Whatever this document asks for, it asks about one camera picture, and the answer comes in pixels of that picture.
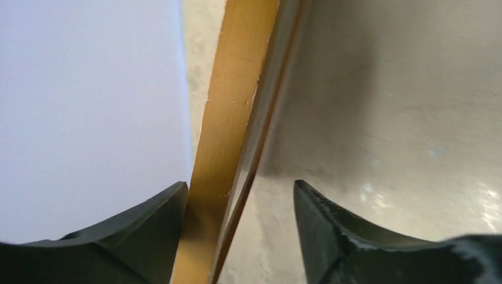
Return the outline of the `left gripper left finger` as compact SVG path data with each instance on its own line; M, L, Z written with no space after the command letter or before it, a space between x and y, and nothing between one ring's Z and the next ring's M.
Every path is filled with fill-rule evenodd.
M1 244L2 283L169 283L188 186L58 240Z

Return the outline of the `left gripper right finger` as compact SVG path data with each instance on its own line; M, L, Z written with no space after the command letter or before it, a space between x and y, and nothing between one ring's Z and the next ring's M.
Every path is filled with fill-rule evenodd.
M308 283L500 283L501 235L431 242L380 227L294 182Z

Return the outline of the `wooden picture frame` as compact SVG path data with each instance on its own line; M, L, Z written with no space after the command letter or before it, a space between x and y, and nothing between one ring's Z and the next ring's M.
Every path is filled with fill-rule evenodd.
M228 1L173 283L217 283L246 205L308 1Z

